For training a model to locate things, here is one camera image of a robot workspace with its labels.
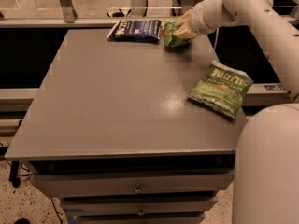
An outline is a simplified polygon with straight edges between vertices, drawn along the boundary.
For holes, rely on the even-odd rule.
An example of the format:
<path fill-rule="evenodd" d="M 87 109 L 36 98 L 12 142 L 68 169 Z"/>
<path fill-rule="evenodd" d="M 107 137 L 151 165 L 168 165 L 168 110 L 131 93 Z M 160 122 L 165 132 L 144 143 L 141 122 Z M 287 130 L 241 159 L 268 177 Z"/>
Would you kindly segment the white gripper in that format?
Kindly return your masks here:
<path fill-rule="evenodd" d="M 173 32 L 173 36 L 181 39 L 193 39 L 196 35 L 213 33 L 214 29 L 207 25 L 204 16 L 204 10 L 208 2 L 209 0 L 203 0 L 180 16 L 176 21 L 177 27 Z"/>

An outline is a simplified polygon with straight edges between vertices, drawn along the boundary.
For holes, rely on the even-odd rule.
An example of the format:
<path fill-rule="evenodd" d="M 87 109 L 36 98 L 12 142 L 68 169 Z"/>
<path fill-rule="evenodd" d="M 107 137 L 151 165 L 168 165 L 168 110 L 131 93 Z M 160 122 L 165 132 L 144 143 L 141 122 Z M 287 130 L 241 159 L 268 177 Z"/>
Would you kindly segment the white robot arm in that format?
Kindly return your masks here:
<path fill-rule="evenodd" d="M 207 35 L 246 26 L 263 58 L 246 70 L 260 86 L 278 85 L 281 97 L 244 126 L 236 147 L 232 224 L 299 224 L 298 30 L 273 8 L 273 0 L 202 0 L 183 27 Z"/>

